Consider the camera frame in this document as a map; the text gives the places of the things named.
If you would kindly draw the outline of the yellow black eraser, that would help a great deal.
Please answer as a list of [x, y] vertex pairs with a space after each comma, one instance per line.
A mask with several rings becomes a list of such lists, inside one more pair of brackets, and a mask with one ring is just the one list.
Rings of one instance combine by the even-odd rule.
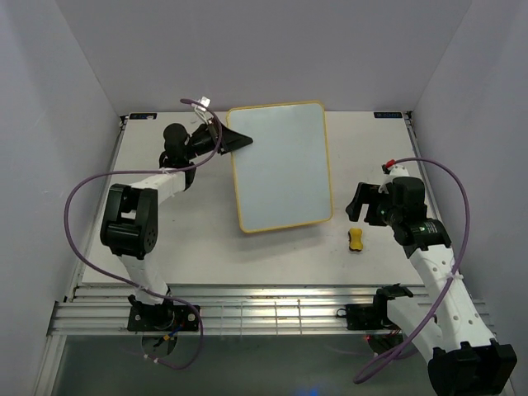
[[363, 231], [359, 228], [350, 228], [348, 231], [348, 249], [350, 252], [361, 252], [364, 249], [362, 242]]

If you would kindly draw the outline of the yellow framed whiteboard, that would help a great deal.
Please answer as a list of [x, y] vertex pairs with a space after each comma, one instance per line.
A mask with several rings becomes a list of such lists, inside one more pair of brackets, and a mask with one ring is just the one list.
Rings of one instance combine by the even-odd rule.
[[244, 233], [320, 224], [333, 216], [325, 109], [319, 101], [233, 108], [227, 126], [252, 138], [232, 154]]

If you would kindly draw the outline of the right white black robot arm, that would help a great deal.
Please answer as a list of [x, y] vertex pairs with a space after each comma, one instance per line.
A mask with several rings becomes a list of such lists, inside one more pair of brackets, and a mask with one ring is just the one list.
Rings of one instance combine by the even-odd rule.
[[389, 226], [432, 301], [434, 314], [420, 309], [401, 285], [377, 290], [374, 321], [383, 328], [399, 327], [427, 363], [438, 395], [498, 395], [517, 363], [509, 344], [497, 341], [481, 319], [455, 269], [451, 240], [441, 221], [428, 217], [424, 183], [410, 176], [390, 176], [381, 186], [361, 182], [346, 213]]

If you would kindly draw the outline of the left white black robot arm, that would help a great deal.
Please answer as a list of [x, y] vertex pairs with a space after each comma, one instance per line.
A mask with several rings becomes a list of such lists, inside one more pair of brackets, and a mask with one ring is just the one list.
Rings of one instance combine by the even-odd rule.
[[129, 302], [139, 320], [155, 330], [176, 323], [175, 304], [163, 297], [170, 288], [149, 254], [158, 241], [158, 209], [177, 193], [187, 191], [196, 176], [195, 158], [209, 153], [221, 155], [253, 143], [245, 134], [225, 125], [220, 129], [212, 119], [204, 121], [193, 134], [178, 123], [163, 131], [164, 150], [160, 154], [161, 173], [132, 184], [116, 183], [108, 191], [101, 222], [100, 240], [124, 265], [139, 288]]

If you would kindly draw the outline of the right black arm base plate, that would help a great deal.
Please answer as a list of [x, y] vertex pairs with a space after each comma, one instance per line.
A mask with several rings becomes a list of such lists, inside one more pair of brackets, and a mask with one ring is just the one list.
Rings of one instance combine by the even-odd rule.
[[346, 321], [346, 329], [351, 331], [377, 331], [398, 329], [388, 319], [386, 309], [374, 304], [346, 304], [336, 312], [336, 318]]

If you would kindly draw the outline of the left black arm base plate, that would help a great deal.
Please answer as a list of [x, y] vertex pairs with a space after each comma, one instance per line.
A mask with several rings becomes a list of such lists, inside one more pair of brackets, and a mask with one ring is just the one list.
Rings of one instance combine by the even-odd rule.
[[197, 315], [186, 305], [158, 304], [130, 308], [126, 329], [129, 332], [183, 332], [199, 330]]

